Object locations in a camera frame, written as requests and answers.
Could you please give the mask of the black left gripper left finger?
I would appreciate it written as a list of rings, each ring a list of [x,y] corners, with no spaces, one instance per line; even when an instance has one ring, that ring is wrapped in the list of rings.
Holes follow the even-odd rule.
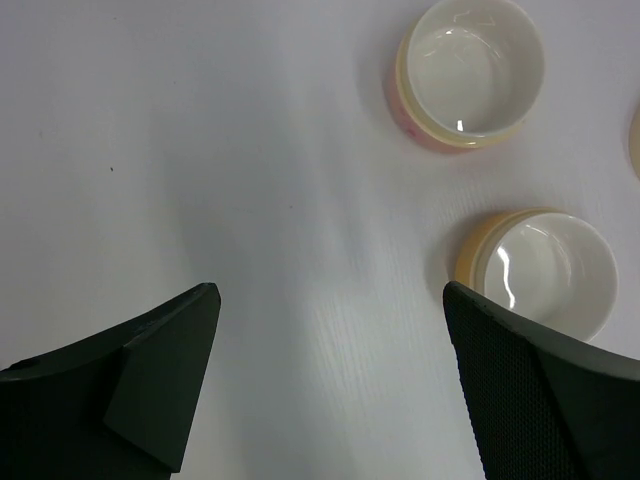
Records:
[[[221,307],[201,283],[1,372],[4,479],[168,479],[180,471]]]

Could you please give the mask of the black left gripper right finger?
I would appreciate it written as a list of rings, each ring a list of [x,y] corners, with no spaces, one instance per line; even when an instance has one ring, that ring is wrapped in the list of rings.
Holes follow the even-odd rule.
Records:
[[[444,287],[443,308],[486,478],[638,478],[638,360],[459,282]]]

